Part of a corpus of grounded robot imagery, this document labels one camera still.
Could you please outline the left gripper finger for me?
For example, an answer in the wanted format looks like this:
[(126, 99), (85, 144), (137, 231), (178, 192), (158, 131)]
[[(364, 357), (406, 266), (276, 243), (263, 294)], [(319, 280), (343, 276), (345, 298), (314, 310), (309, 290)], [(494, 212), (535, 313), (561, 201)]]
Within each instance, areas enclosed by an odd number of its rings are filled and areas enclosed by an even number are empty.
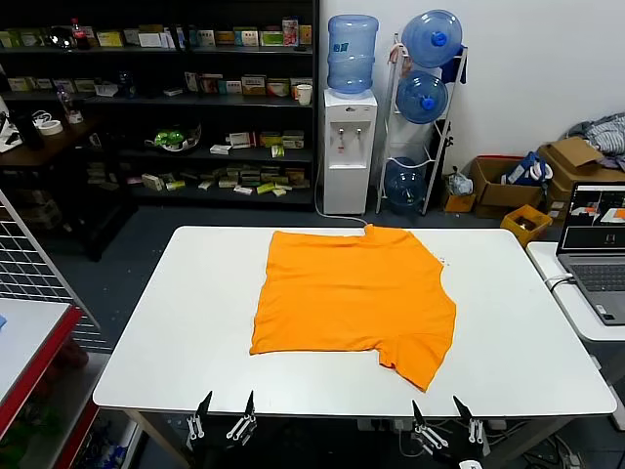
[(234, 443), (246, 443), (257, 427), (254, 406), (254, 392), (251, 391), (243, 415), (226, 433), (226, 438)]
[(212, 396), (213, 392), (209, 391), (206, 397), (198, 405), (196, 412), (187, 419), (188, 438), (191, 441), (200, 440), (205, 437), (205, 420), (208, 416)]

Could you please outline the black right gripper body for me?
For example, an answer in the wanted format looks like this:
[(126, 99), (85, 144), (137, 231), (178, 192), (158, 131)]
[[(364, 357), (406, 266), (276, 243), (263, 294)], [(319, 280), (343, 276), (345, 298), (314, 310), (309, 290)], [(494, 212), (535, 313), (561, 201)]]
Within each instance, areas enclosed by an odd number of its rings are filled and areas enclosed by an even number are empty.
[(446, 468), (483, 469), (484, 443), (450, 443), (433, 449), (433, 459)]

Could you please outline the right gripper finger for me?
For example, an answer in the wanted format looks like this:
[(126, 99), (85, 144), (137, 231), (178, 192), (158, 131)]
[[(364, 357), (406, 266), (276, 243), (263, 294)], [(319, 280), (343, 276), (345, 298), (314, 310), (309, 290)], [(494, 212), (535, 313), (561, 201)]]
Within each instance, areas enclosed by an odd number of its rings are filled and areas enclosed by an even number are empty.
[(457, 396), (453, 396), (453, 402), (458, 409), (461, 420), (467, 425), (467, 442), (471, 450), (471, 455), (484, 455), (486, 438), (483, 421), (474, 416), (470, 409)]
[(424, 452), (436, 452), (448, 448), (448, 441), (433, 427), (429, 426), (423, 417), (417, 403), (412, 400), (413, 434)]

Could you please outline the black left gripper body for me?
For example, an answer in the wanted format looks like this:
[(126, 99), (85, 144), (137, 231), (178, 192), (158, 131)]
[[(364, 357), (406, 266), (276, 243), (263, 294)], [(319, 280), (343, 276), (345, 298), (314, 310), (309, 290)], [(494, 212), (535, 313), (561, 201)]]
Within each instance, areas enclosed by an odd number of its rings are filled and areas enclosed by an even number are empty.
[(255, 454), (254, 443), (242, 445), (196, 440), (190, 444), (192, 468), (247, 468)]

